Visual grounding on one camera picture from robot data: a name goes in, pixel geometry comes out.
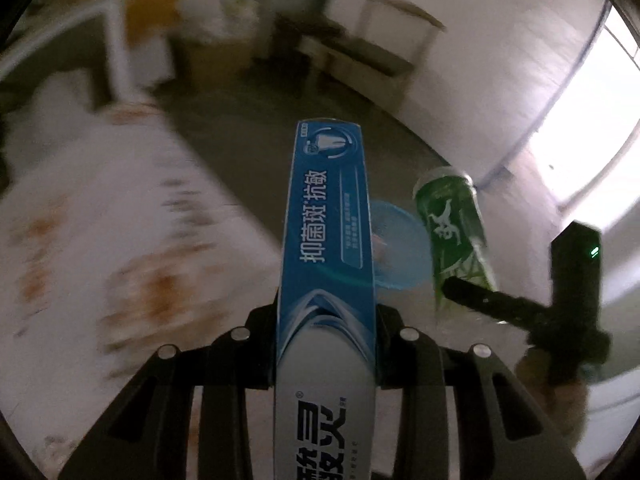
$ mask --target green beverage can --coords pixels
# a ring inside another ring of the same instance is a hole
[[[436,314],[456,310],[457,304],[442,293],[450,276],[495,290],[471,178],[451,166],[436,168],[415,184],[414,200],[431,239]]]

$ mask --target metal screw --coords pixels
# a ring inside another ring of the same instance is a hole
[[[162,345],[158,349],[158,357],[161,359],[171,359],[178,353],[178,349],[174,345]]]
[[[410,326],[405,326],[400,331],[400,337],[405,341],[418,341],[418,338],[420,337],[420,333],[415,328],[412,328]]]
[[[246,341],[251,336],[251,332],[245,326],[237,326],[231,331],[231,339],[234,341]]]
[[[478,357],[486,359],[487,357],[491,357],[491,349],[487,345],[475,345],[474,354],[476,354]]]

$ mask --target black device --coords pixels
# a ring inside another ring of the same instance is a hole
[[[550,307],[459,278],[445,280],[442,291],[456,303],[529,332],[529,343],[551,354],[548,383],[557,385],[575,379],[581,363],[606,361],[611,338],[598,329],[600,233],[572,222],[553,240],[550,252]]]

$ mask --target blue toothpaste box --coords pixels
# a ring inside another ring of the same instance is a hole
[[[376,301],[357,124],[298,124],[278,304],[278,480],[369,480]]]

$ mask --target yellow object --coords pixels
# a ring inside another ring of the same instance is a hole
[[[127,44],[136,46],[153,36],[158,29],[180,21],[179,0],[128,0]]]

